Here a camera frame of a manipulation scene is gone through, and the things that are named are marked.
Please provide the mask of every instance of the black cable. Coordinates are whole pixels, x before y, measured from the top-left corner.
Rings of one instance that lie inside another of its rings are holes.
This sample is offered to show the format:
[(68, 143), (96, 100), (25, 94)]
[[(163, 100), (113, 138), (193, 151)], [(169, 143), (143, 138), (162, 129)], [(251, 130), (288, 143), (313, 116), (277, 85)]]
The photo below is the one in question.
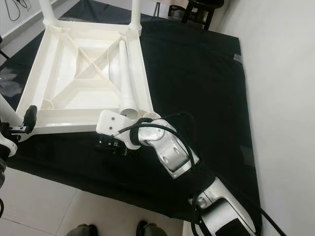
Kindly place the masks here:
[(25, 5), (27, 6), (26, 10), (29, 11), (32, 8), (32, 3), (30, 0), (27, 0), (28, 3), (25, 2)]
[[(128, 126), (126, 128), (123, 128), (121, 130), (118, 131), (118, 133), (124, 133), (128, 130), (131, 130), (131, 129), (136, 129), (136, 128), (141, 128), (141, 127), (153, 127), (153, 128), (159, 128), (159, 129), (163, 129), (165, 131), (168, 131), (170, 132), (171, 134), (175, 135), (184, 145), (184, 147), (186, 148), (187, 150), (187, 153), (188, 153), (188, 158), (191, 162), (191, 171), (192, 173), (194, 174), (195, 173), (195, 161), (193, 159), (193, 155), (192, 155), (192, 152), (190, 150), (190, 147), (188, 145), (188, 143), (185, 141), (185, 139), (180, 135), (178, 134), (176, 131), (174, 131), (173, 129), (170, 129), (168, 127), (165, 127), (163, 125), (159, 125), (159, 124), (134, 124), (134, 125), (131, 125), (131, 126)], [(197, 193), (193, 193), (193, 197), (192, 197), (192, 204), (191, 204), (191, 214), (192, 214), (192, 219), (191, 219), (191, 222), (190, 222), (190, 225), (191, 225), (191, 230), (192, 230), (192, 233), (194, 236), (199, 236), (197, 231), (196, 231), (196, 226), (195, 226), (195, 223), (196, 223), (196, 217), (195, 217), (195, 213), (196, 213), (196, 198), (197, 198)]]
[(26, 4), (25, 0), (16, 0), (22, 7), (26, 8), (28, 7), (28, 5)]
[(9, 11), (9, 7), (8, 7), (8, 3), (6, 2), (6, 0), (4, 0), (5, 5), (6, 5), (6, 11), (8, 12), (9, 19), (10, 19), (11, 21), (17, 21), (17, 20), (20, 18), (21, 12), (20, 12), (20, 9), (19, 9), (18, 4), (17, 4), (14, 0), (12, 0), (12, 1), (14, 2), (14, 4), (16, 5), (16, 8), (18, 9), (18, 11), (19, 11), (19, 15), (17, 16), (17, 18), (16, 18), (16, 19), (14, 19), (14, 20), (13, 20), (13, 19), (11, 18), (11, 15), (10, 15), (10, 11)]
[[(187, 115), (193, 125), (193, 129), (197, 129), (197, 122), (195, 117), (188, 113), (188, 112), (178, 112), (178, 113), (174, 113), (174, 114), (170, 114), (167, 116), (163, 116), (161, 117), (161, 119), (166, 119), (166, 118), (170, 118), (170, 117), (174, 117), (174, 116), (181, 116), (181, 115)], [(238, 189), (237, 187), (235, 187), (233, 184), (229, 183), (225, 178), (223, 178), (222, 176), (220, 176), (218, 173), (216, 173), (216, 175), (226, 184), (228, 185), (230, 188), (234, 189), (235, 191), (237, 191), (240, 195), (242, 195), (253, 207), (255, 207), (256, 209), (259, 210), (259, 212), (266, 218), (266, 220), (269, 221), (269, 223), (275, 228), (275, 230), (281, 235), (281, 236), (286, 236), (286, 234), (282, 231), (282, 229), (275, 223), (275, 221), (257, 204), (255, 203), (250, 197), (248, 197), (244, 192), (242, 192), (240, 189)]]
[(4, 211), (4, 204), (3, 204), (2, 199), (0, 198), (0, 219), (2, 217), (3, 211)]
[(238, 192), (242, 197), (244, 197), (253, 207), (259, 210), (259, 212), (266, 218), (266, 220), (269, 221), (269, 223), (275, 228), (275, 230), (281, 235), (286, 236), (286, 234), (282, 231), (282, 229), (275, 223), (275, 221), (254, 201), (252, 200), (247, 194), (245, 194), (242, 190), (235, 187), (233, 184), (231, 184), (229, 181), (227, 181), (225, 178), (220, 176), (216, 173), (216, 175), (219, 177), (219, 179), (222, 180), (222, 182), (226, 185), (228, 185), (231, 189), (233, 189), (235, 192)]
[[(170, 129), (168, 127), (165, 127), (163, 125), (158, 125), (158, 124), (134, 124), (134, 125), (131, 125), (131, 126), (128, 126), (124, 129), (121, 129), (119, 130), (118, 132), (121, 134), (121, 133), (124, 133), (128, 130), (131, 130), (131, 129), (135, 129), (135, 128), (141, 128), (141, 127), (153, 127), (153, 128), (159, 128), (159, 129), (163, 129), (163, 130), (166, 130), (170, 133), (172, 133), (173, 135), (175, 135), (184, 145), (184, 147), (186, 148), (187, 150), (187, 153), (188, 153), (188, 158), (191, 162), (191, 171), (194, 173), (195, 171), (195, 162), (194, 162), (194, 159), (193, 159), (193, 156), (192, 156), (192, 152), (190, 150), (190, 147), (188, 145), (188, 143), (185, 141), (185, 139), (180, 135), (178, 134), (176, 131), (174, 131), (173, 129)], [(231, 188), (233, 188), (235, 191), (239, 192), (244, 198), (246, 198), (249, 203), (251, 203), (255, 208), (257, 208), (260, 213), (269, 221), (269, 223), (275, 228), (275, 230), (281, 235), (281, 236), (286, 236), (286, 234), (282, 231), (282, 229), (275, 223), (275, 221), (260, 207), (258, 206), (250, 197), (248, 197), (245, 193), (243, 193), (241, 190), (237, 189), (236, 187), (234, 187), (232, 184), (230, 184), (228, 181), (226, 181), (224, 178), (222, 178), (220, 175), (217, 174), (217, 176), (228, 186), (230, 186)], [(197, 197), (197, 194), (196, 193), (193, 193), (193, 198), (192, 198), (192, 221), (191, 221), (191, 230), (193, 232), (193, 235), (194, 236), (198, 236), (198, 233), (196, 231), (196, 228), (195, 228), (195, 211), (196, 211), (196, 197)]]

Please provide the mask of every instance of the black stool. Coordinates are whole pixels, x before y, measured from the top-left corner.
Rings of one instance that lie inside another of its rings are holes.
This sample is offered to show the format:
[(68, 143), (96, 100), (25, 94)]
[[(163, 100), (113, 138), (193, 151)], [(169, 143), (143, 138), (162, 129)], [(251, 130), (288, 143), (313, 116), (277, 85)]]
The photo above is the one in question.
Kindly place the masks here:
[[(222, 7), (223, 4), (224, 4), (224, 0), (189, 0), (182, 22), (187, 23), (188, 20), (194, 21), (194, 22), (203, 24), (204, 25), (203, 29), (208, 30), (215, 9)], [(190, 16), (193, 8), (197, 8), (198, 11), (202, 10), (202, 11), (208, 12), (206, 22), (197, 19), (198, 13), (196, 14), (195, 18), (192, 18)]]
[(176, 5), (170, 5), (169, 8), (168, 8), (168, 16), (171, 16), (172, 14), (172, 11), (186, 11), (185, 8), (181, 7), (181, 6), (176, 6)]

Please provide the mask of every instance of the black cloth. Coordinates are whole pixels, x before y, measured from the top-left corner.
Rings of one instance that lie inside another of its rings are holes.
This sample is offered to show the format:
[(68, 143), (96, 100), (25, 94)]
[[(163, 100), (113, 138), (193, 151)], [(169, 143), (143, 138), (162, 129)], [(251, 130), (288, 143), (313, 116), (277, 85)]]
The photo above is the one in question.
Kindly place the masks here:
[[(131, 12), (96, 1), (81, 0), (63, 19), (128, 24)], [(238, 38), (200, 31), (189, 25), (141, 16), (140, 37), (154, 110), (160, 115), (191, 113), (169, 122), (197, 150), (204, 163), (259, 203), (243, 66)], [(22, 90), (43, 33), (0, 67), (15, 71)], [(21, 93), (5, 96), (16, 109)], [(95, 132), (35, 135), (19, 144), (9, 167), (124, 201), (170, 217), (190, 220), (187, 199), (159, 163), (154, 150), (142, 147), (127, 156), (98, 152)], [(252, 216), (257, 210), (230, 189)]]

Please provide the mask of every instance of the floor tile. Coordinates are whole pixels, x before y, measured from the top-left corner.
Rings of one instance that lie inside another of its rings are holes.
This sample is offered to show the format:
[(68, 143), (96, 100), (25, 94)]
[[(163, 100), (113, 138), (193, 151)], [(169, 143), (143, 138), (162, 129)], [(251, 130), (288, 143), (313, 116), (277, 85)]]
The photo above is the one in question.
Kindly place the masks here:
[(135, 236), (140, 220), (156, 223), (169, 236), (182, 236), (182, 220), (84, 191), (76, 192), (57, 235), (64, 236), (85, 223), (95, 224), (100, 236)]
[(30, 228), (9, 220), (0, 220), (1, 236), (52, 236), (46, 232)]
[(55, 234), (75, 188), (7, 168), (0, 190), (3, 218)]

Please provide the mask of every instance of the person's foot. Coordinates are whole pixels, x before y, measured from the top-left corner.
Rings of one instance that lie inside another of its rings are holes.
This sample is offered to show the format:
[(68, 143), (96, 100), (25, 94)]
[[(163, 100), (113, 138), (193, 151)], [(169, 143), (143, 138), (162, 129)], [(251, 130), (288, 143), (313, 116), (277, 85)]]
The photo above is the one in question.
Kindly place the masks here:
[(144, 236), (144, 227), (148, 224), (148, 222), (141, 220), (137, 225), (136, 236)]
[(97, 227), (95, 225), (89, 225), (90, 236), (98, 236)]

